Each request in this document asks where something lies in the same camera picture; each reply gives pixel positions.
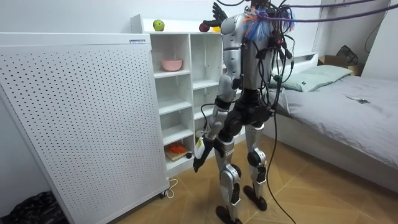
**red apple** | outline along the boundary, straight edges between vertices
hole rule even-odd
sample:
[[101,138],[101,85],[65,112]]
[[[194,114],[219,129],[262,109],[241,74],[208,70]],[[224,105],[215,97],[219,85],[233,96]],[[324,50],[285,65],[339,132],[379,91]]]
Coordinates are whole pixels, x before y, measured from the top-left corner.
[[200,26],[199,26],[199,30],[200,30],[200,32],[207,32],[207,31],[210,30],[210,27],[207,26],[207,25],[204,24],[204,23],[201,23]]

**white pegboard panel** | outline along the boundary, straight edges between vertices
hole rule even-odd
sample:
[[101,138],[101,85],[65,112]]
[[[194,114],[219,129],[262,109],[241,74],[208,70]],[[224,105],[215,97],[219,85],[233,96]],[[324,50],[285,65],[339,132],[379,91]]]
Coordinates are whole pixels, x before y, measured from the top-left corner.
[[75,223],[106,223],[168,185],[150,43],[123,37],[0,47],[5,100]]

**green apple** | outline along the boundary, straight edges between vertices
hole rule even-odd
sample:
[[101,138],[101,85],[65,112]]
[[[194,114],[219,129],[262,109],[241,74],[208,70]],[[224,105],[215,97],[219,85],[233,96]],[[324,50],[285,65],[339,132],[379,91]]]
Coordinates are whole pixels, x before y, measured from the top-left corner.
[[160,19],[154,21],[154,29],[155,31],[163,31],[164,30],[164,22]]

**gray bedsheet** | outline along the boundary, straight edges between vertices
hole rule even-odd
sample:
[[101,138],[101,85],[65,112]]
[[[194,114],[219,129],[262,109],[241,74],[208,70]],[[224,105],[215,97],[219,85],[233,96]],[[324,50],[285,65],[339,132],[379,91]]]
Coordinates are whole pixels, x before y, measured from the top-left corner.
[[398,169],[398,82],[348,76],[310,93],[284,90],[280,97],[293,119]]

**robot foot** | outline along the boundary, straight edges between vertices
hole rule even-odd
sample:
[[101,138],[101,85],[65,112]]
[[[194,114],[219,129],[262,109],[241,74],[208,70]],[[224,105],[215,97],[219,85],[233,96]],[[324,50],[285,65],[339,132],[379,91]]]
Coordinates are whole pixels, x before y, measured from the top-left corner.
[[259,208],[261,211],[267,210],[267,202],[264,200],[263,197],[257,198],[256,193],[254,193],[254,190],[250,186],[244,186],[243,187],[243,192],[248,196],[250,200],[252,200],[257,208]]
[[229,215],[228,209],[223,206],[217,206],[216,208],[216,214],[218,218],[220,218],[221,221],[225,224],[242,224],[242,222],[239,219],[236,219],[236,221],[232,221],[231,216]]

